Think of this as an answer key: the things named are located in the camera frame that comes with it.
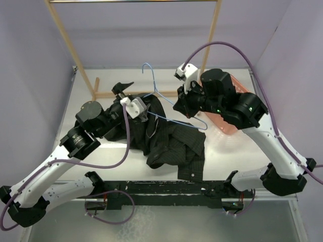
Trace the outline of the light blue wire hanger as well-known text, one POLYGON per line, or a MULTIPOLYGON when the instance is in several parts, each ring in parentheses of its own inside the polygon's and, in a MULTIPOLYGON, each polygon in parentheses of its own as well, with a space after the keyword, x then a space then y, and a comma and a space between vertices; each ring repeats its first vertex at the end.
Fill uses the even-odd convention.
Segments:
MULTIPOLYGON (((174 104, 169 98, 166 97, 166 95, 164 95, 161 92, 159 92, 159 90, 157 88, 157 83, 156 83, 156 78, 155 78, 155 74, 154 74, 154 69, 151 66, 151 64, 149 64, 149 63, 143 63, 142 64, 142 67, 141 67, 141 72, 142 73, 144 73, 144 68, 145 67, 148 67, 151 70, 152 83, 153 83, 153 91, 150 92, 150 93, 148 93, 148 94, 145 94, 143 96, 143 98, 148 99, 148 97, 154 96, 154 97, 157 98, 158 101, 161 102, 161 104, 163 104, 162 100, 163 101, 166 101, 169 104, 174 104)), ((198 126, 195 126, 195 125, 192 125, 192 124, 186 124, 183 121, 177 121, 177 120, 174 120, 174 119, 170 119, 170 118, 167 118, 166 115, 159 115, 157 113, 153 113, 152 111, 150 113, 153 114, 153 115, 155 115, 155 116, 157 116, 160 119, 165 119, 166 121, 173 122, 173 123, 176 123, 176 124, 179 124, 179 125, 182 125, 182 126, 186 126, 186 127, 190 127, 190 128, 196 128, 196 129, 199 129, 199 130, 202 130, 202 131, 206 131, 207 128, 208 128, 207 123, 205 121, 203 121, 202 119, 197 118, 197 117, 194 117, 193 119, 201 122, 203 124, 202 127, 198 127, 198 126)))

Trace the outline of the dark pinstriped shirt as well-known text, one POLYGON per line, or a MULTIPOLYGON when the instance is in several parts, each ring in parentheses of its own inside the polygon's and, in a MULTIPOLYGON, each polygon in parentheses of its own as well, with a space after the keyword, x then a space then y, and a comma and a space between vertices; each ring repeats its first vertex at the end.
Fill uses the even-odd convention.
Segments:
POLYGON ((205 162, 205 133, 189 123, 178 124, 165 119, 159 99, 139 94, 148 107, 145 122, 129 119, 130 148, 146 156, 146 164, 157 169, 164 164, 178 167, 178 179, 203 181, 205 162))

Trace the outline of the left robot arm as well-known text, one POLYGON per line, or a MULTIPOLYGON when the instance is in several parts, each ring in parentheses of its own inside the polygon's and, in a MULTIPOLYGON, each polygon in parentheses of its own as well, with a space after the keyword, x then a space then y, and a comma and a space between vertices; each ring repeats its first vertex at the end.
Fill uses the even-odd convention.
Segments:
POLYGON ((97 101, 85 102, 75 115, 74 126, 60 140, 49 157, 27 177, 13 186, 1 187, 1 201, 4 203, 1 219, 6 214, 15 222, 11 227, 1 224, 2 231, 10 231, 17 226, 30 227, 39 222, 55 207, 78 197, 98 198, 104 194, 104 182, 100 176, 90 171, 80 179, 59 187, 53 184, 73 166, 98 169, 112 169, 120 166, 130 150, 130 124, 128 107, 131 95, 124 90, 132 83, 118 82, 112 92, 114 103, 104 110, 97 101), (122 159, 113 165, 94 165, 84 162, 101 143, 100 139, 111 133, 121 123, 126 126, 126 151, 122 159))

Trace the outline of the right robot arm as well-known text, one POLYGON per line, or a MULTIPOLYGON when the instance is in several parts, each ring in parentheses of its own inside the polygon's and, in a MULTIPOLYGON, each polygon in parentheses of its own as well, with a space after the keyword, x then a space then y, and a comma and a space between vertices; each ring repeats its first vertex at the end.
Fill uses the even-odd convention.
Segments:
POLYGON ((178 67, 175 77, 183 81, 173 106, 187 118, 199 111, 220 115, 224 121, 241 130, 262 150, 269 164, 250 171, 232 171, 225 181, 225 193, 236 197, 242 191, 266 189, 277 196, 304 190, 316 161, 300 155, 283 135, 275 133, 272 117, 262 100, 251 92, 237 92, 233 77, 221 69, 210 69, 202 75, 194 65, 178 67))

